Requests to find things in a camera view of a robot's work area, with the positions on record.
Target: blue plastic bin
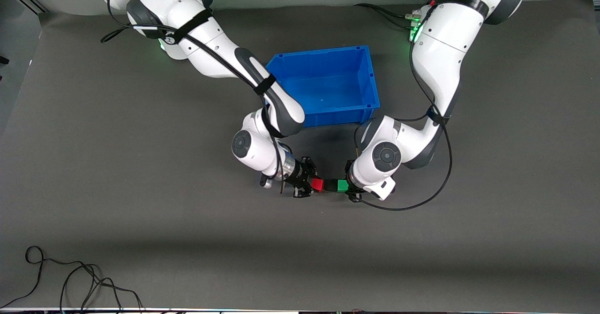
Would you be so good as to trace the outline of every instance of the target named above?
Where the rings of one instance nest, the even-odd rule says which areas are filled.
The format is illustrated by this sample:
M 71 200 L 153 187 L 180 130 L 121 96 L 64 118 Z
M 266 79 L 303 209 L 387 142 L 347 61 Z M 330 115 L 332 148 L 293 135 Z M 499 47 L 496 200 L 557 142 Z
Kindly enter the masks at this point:
M 266 68 L 304 108 L 305 127 L 364 122 L 379 108 L 366 45 L 278 54 Z

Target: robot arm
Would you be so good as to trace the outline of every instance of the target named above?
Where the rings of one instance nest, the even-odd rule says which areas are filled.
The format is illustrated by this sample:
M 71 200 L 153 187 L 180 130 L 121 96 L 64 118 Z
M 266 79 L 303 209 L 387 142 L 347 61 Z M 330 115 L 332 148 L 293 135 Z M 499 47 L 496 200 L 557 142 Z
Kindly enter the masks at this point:
M 197 15 L 207 13 L 212 0 L 111 0 L 116 9 L 126 9 L 132 24 L 158 24 L 176 30 L 192 21 Z M 163 30 L 138 30 L 148 38 L 158 38 L 167 44 L 167 52 L 180 49 L 186 58 L 203 75 L 209 77 L 237 77 L 218 60 L 186 38 L 175 41 Z M 189 31 L 189 36 L 211 49 L 231 65 L 247 82 L 257 87 L 270 76 L 268 70 L 248 49 L 238 47 L 223 32 L 212 15 Z M 307 185 L 308 173 L 314 167 L 295 160 L 289 151 L 274 141 L 275 137 L 287 137 L 298 133 L 304 124 L 304 110 L 279 83 L 259 93 L 266 102 L 264 108 L 249 114 L 243 127 L 232 142 L 232 152 L 247 166 L 263 173 L 263 186 L 270 187 L 272 179 L 286 180 L 302 189 Z
M 460 66 L 484 22 L 498 24 L 510 17 L 522 0 L 435 0 L 412 47 L 414 72 L 429 87 L 439 111 L 429 110 L 422 130 L 390 117 L 372 121 L 362 135 L 362 154 L 348 171 L 348 181 L 384 200 L 396 183 L 400 164 L 410 169 L 426 166 L 433 157 L 442 127 L 435 120 L 450 119 L 460 81 Z

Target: gray tabletop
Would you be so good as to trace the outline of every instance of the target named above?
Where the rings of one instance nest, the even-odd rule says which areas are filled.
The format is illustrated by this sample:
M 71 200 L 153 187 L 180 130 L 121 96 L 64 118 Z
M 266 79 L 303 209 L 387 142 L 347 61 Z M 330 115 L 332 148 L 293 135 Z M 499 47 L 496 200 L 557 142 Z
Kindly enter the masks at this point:
M 415 6 L 390 7 L 407 13 Z M 427 109 L 406 32 L 366 8 L 224 10 L 233 41 L 275 53 L 369 45 L 382 108 Z M 600 38 L 591 0 L 523 4 L 467 55 L 448 129 L 455 166 L 409 212 L 340 194 L 292 199 L 231 154 L 260 107 L 242 81 L 210 79 L 109 17 L 43 18 L 39 47 L 0 142 L 0 299 L 23 295 L 47 256 L 97 263 L 148 307 L 598 312 Z M 326 177 L 354 158 L 354 126 L 290 137 Z M 448 165 L 403 168 L 381 205 L 428 197 Z M 69 268 L 47 265 L 14 306 L 57 306 Z M 88 287 L 73 279 L 67 305 Z M 133 299 L 124 304 L 135 306 Z M 113 307 L 109 291 L 94 306 Z

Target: black velcro strap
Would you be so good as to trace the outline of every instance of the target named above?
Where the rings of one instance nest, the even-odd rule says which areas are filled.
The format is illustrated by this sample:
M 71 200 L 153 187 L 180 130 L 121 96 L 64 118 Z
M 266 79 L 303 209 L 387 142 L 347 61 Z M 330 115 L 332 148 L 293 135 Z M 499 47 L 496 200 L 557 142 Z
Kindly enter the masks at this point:
M 262 96 L 262 94 L 269 90 L 269 88 L 273 85 L 273 83 L 275 83 L 275 81 L 277 81 L 275 75 L 269 75 L 269 77 L 264 79 L 261 83 L 259 83 L 259 85 L 256 86 L 255 93 L 258 96 Z
M 454 2 L 455 4 L 471 7 L 480 13 L 484 18 L 486 18 L 489 13 L 488 5 L 482 0 L 435 0 L 435 4 L 437 5 L 444 4 L 445 2 Z
M 191 18 L 190 21 L 186 22 L 173 33 L 173 39 L 175 40 L 175 43 L 179 43 L 181 39 L 186 37 L 186 35 L 193 30 L 193 28 L 200 26 L 204 22 L 208 22 L 209 17 L 212 17 L 212 13 L 210 13 L 208 9 L 204 9 L 200 13 L 196 14 L 195 17 Z
M 266 115 L 266 108 L 263 108 L 263 112 L 261 113 L 261 117 L 263 120 L 263 124 L 266 127 L 266 130 L 268 130 L 269 134 L 271 136 L 277 137 L 277 138 L 285 138 L 285 136 L 283 136 L 280 132 L 277 131 L 277 129 L 275 129 L 271 124 L 270 124 L 270 120 L 269 117 Z
M 429 110 L 427 111 L 427 117 L 433 120 L 433 122 L 436 124 L 442 124 L 442 126 L 448 124 L 448 121 L 450 120 L 450 117 L 446 118 L 437 115 L 437 113 L 433 110 L 433 106 L 429 107 Z

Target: white robotic arm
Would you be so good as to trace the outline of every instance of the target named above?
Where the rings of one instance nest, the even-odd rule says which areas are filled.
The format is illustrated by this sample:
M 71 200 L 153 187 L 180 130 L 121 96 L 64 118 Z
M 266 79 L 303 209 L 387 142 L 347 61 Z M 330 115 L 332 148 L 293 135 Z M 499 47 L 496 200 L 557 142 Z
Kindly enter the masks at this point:
M 187 34 L 196 42 L 204 44 L 222 60 L 231 65 L 241 77 L 254 87 L 270 78 L 269 72 L 249 50 L 233 43 L 217 21 L 210 15 L 208 6 L 212 0 L 111 0 L 111 7 L 126 9 L 131 24 L 154 24 L 170 26 L 176 30 L 200 15 L 204 20 L 194 24 Z M 237 77 L 221 62 L 209 55 L 193 41 L 164 30 L 138 30 L 149 38 L 161 39 L 170 56 L 186 58 L 203 75 L 209 77 Z M 298 162 L 289 151 L 274 141 L 275 137 L 295 135 L 304 124 L 304 111 L 276 81 L 258 92 L 267 105 L 251 113 L 244 119 L 242 130 L 232 142 L 232 152 L 247 166 L 261 171 L 266 179 L 262 185 L 270 187 L 272 179 L 286 180 L 292 185 L 294 177 L 302 176 L 306 185 L 306 175 L 314 173 L 314 168 L 305 161 Z
M 360 142 L 362 154 L 348 170 L 347 180 L 384 200 L 396 185 L 392 175 L 400 164 L 426 166 L 450 119 L 460 81 L 460 67 L 483 23 L 510 17 L 522 0 L 432 0 L 420 12 L 422 25 L 414 37 L 411 58 L 417 80 L 433 92 L 435 109 L 422 130 L 391 117 L 373 120 Z

